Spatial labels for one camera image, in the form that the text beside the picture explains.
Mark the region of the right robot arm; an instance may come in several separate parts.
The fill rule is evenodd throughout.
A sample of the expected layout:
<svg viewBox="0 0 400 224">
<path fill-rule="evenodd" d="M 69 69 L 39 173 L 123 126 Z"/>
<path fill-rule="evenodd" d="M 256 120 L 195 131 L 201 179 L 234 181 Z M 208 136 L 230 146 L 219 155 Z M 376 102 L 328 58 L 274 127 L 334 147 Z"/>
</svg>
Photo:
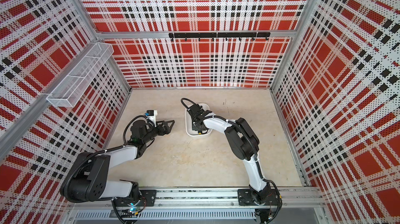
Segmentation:
<svg viewBox="0 0 400 224">
<path fill-rule="evenodd" d="M 198 134 L 217 131 L 225 135 L 232 153 L 243 161 L 249 177 L 251 203 L 267 205 L 275 203 L 277 209 L 282 207 L 281 194 L 272 180 L 264 177 L 259 161 L 259 138 L 243 118 L 238 120 L 226 119 L 210 110 L 205 110 L 200 104 L 189 101 L 191 106 L 181 103 L 190 116 L 192 130 Z"/>
</svg>

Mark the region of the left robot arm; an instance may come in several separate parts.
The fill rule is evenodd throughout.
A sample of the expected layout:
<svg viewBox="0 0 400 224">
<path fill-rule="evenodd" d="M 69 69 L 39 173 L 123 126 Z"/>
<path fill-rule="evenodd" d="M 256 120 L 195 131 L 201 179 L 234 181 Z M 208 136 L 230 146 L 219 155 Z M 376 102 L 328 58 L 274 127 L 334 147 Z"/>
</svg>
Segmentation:
<svg viewBox="0 0 400 224">
<path fill-rule="evenodd" d="M 60 187 L 60 194 L 71 203 L 127 199 L 136 204 L 143 197 L 138 183 L 112 181 L 110 169 L 139 159 L 156 137 L 171 133 L 174 120 L 156 121 L 154 111 L 134 117 L 125 127 L 121 146 L 79 154 Z"/>
</svg>

